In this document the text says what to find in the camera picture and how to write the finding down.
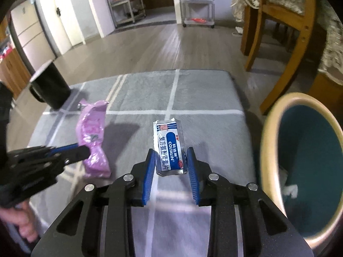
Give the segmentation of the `person's left hand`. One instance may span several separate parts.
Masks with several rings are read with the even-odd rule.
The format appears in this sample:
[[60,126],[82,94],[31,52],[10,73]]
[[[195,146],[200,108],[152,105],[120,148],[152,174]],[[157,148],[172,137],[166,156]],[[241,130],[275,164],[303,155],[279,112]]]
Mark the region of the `person's left hand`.
[[19,234],[29,243],[38,238],[35,228],[35,216],[30,208],[29,201],[24,201],[19,208],[1,208],[1,219],[12,223],[19,228]]

